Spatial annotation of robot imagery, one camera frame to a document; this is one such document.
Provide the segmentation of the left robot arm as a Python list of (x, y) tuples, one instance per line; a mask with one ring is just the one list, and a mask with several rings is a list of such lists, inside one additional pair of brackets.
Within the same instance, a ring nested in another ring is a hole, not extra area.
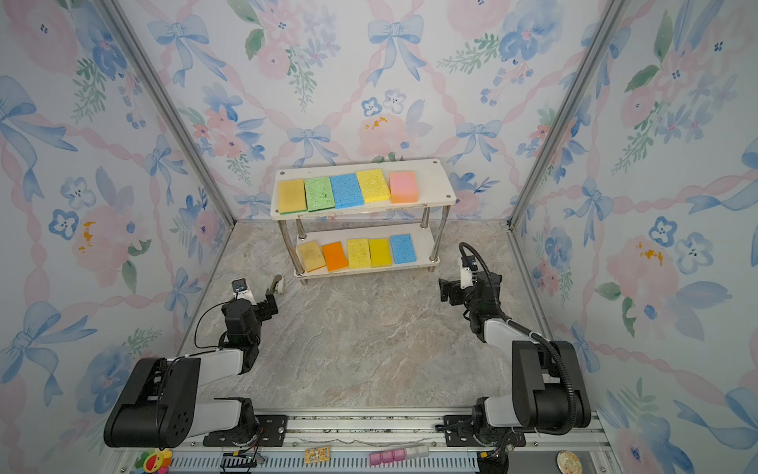
[(274, 290), (254, 302), (246, 292), (220, 304), (226, 331), (219, 345), (173, 359), (140, 359), (104, 428), (110, 448), (176, 448), (204, 436), (214, 446), (250, 446), (262, 432), (245, 397), (199, 402), (199, 389), (249, 372), (258, 356), (262, 324), (278, 314)]

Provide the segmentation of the orange sponge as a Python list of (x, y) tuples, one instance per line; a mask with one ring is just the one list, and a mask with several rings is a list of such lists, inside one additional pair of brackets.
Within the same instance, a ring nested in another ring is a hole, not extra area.
[(341, 242), (326, 244), (322, 247), (327, 270), (329, 273), (339, 272), (349, 267), (349, 260), (345, 256), (345, 250)]

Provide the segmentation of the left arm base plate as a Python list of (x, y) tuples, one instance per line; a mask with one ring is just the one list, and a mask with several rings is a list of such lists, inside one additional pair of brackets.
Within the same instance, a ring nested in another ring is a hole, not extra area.
[(254, 416), (237, 428), (212, 432), (203, 439), (207, 448), (282, 448), (289, 418), (286, 415)]

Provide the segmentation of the yellow cellulose sponge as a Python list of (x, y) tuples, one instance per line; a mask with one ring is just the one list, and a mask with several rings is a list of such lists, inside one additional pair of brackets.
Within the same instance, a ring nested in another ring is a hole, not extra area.
[(371, 267), (370, 245), (367, 238), (349, 239), (347, 241), (347, 257), (351, 270)]

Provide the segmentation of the bright yellow sponge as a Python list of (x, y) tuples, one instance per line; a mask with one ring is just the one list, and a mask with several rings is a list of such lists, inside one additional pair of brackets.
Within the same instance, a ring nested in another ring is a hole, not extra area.
[(386, 268), (393, 265), (389, 238), (370, 239), (369, 250), (372, 268)]

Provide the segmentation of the blue sponge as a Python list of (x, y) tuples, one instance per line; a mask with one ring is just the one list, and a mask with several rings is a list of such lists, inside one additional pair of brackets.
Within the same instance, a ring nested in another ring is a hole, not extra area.
[(414, 241), (410, 234), (391, 236), (390, 246), (395, 265), (412, 264), (417, 261)]
[(336, 209), (362, 207), (364, 197), (355, 173), (330, 178)]

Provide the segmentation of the pale yellow orange-backed sponge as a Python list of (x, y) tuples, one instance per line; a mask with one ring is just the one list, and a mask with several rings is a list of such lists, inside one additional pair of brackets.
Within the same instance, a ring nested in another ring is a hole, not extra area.
[(303, 243), (297, 250), (306, 272), (311, 273), (327, 266), (322, 246), (317, 241)]

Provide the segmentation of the yellow green-backed sponge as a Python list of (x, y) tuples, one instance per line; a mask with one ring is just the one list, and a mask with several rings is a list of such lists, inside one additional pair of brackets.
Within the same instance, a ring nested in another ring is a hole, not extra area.
[(294, 214), (308, 211), (303, 179), (278, 183), (278, 213)]

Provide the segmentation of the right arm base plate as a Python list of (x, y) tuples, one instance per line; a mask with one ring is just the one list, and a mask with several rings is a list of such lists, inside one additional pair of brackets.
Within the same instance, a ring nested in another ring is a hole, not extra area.
[(483, 448), (495, 450), (506, 448), (514, 450), (526, 446), (525, 434), (514, 428), (492, 428), (477, 425), (473, 417), (463, 415), (445, 415), (436, 432), (442, 433), (449, 448)]

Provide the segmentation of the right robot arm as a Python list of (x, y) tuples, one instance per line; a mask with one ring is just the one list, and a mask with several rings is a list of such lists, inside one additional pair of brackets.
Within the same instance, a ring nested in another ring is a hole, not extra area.
[(523, 430), (552, 436), (589, 426), (592, 408), (574, 346), (549, 341), (505, 315), (499, 306), (501, 276), (479, 272), (469, 280), (438, 281), (440, 300), (464, 308), (478, 339), (510, 356), (509, 395), (478, 399), (469, 417), (441, 431), (482, 435)]

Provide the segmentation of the pink sponge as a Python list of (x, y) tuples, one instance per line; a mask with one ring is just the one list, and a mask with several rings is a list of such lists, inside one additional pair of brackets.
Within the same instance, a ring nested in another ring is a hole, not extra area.
[(392, 172), (389, 175), (391, 203), (416, 203), (418, 201), (418, 184), (416, 174), (412, 171)]

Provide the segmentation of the green sponge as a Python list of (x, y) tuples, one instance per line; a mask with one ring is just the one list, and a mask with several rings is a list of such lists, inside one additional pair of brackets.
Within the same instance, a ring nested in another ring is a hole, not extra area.
[(304, 182), (307, 209), (310, 213), (327, 211), (336, 205), (331, 179), (318, 177)]

